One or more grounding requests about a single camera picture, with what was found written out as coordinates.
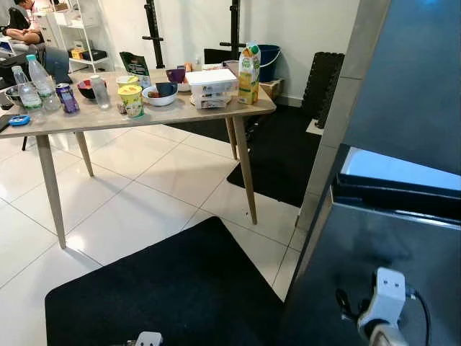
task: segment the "white bowl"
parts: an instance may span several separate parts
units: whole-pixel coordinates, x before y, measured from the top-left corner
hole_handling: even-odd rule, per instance
[[[160,106],[167,106],[170,103],[173,103],[174,100],[176,99],[177,94],[178,94],[178,91],[176,91],[174,94],[169,95],[167,97],[157,97],[157,98],[153,99],[153,98],[150,98],[150,97],[147,96],[147,94],[149,92],[157,92],[157,88],[155,86],[150,86],[148,88],[145,88],[143,90],[143,98],[147,103],[149,103],[149,104],[151,104],[153,106],[159,106],[159,107]]]
[[[188,83],[178,83],[178,92],[190,92]]]

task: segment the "tile floor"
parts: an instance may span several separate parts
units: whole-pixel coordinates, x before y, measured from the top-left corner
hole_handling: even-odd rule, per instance
[[[299,257],[298,209],[225,179],[228,143],[165,125],[86,134],[90,178],[73,134],[52,136],[68,248],[53,218],[30,138],[0,140],[0,345],[46,345],[49,290],[219,216],[276,294],[285,299]]]

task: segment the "juice carton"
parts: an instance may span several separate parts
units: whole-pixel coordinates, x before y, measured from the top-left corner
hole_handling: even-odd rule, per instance
[[[238,60],[238,101],[252,105],[258,101],[261,51],[257,45],[246,47]]]

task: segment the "red bowl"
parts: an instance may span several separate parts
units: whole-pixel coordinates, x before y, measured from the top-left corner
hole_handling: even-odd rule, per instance
[[[96,99],[96,96],[94,95],[93,88],[91,87],[91,80],[85,79],[84,81],[81,81],[80,83],[77,84],[77,88],[80,91],[80,94],[82,94],[85,98],[87,99]]]

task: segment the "canned drink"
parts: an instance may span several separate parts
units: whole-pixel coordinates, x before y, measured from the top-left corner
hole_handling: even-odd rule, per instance
[[[58,94],[61,103],[63,104],[64,112],[75,113],[80,110],[79,104],[73,95],[71,86],[67,83],[56,85],[56,94]]]

